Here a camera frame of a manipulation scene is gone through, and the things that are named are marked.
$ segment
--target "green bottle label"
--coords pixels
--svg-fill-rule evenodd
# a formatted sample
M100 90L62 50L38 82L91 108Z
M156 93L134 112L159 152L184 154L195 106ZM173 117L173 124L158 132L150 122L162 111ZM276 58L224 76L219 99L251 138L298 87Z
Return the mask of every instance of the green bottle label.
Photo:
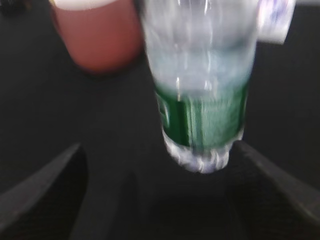
M155 88L163 130L177 144L206 150L221 147L244 125L248 84L220 97L192 98Z

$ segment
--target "clear plastic bottle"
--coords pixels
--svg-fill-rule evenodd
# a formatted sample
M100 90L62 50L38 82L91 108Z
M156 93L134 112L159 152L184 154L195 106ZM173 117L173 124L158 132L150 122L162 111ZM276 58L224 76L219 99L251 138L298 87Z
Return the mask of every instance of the clear plastic bottle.
M142 24L168 152L192 172L224 168L241 139L257 0L146 0Z

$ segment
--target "white label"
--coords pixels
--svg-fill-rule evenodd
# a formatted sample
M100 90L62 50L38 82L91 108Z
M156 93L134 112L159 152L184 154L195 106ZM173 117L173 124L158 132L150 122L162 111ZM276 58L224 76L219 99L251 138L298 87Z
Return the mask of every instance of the white label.
M258 39L283 44L286 40L296 0L260 0Z

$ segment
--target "black surface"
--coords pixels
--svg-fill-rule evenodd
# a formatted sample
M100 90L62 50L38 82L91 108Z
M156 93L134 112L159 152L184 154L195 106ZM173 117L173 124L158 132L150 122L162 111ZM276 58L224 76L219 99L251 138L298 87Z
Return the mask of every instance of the black surface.
M320 189L320 9L296 8L284 45L258 44L244 139ZM91 180L74 239L104 239L133 166L180 174L165 152L152 77L143 56L126 71L89 77L73 64L49 4L0 16L0 192L74 142Z
M88 184L79 144L0 195L1 240L68 240Z
M319 199L320 191L237 141L216 174L134 171L106 239L318 240Z

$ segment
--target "dark fabric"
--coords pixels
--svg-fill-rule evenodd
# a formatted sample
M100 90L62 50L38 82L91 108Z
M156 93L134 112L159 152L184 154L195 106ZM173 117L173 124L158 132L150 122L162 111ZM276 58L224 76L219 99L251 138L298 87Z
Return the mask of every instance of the dark fabric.
M319 18L319 8L299 6L285 45L258 44L244 135L318 189ZM74 239L107 236L134 166L163 178L182 174L166 154L157 111L143 55L118 74L88 76L56 34L47 1L0 16L0 192L81 142L91 178Z
M74 145L0 195L0 239L69 239L87 184L86 156Z

